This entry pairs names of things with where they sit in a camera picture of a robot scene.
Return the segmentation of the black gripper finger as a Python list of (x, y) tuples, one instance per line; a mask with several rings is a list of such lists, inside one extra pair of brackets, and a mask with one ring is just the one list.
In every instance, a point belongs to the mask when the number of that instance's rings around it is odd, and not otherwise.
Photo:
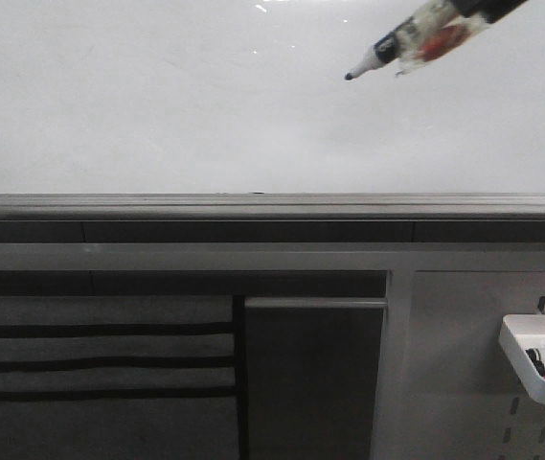
[(487, 23), (495, 23), (526, 3), (526, 0), (451, 0), (463, 17), (480, 14)]

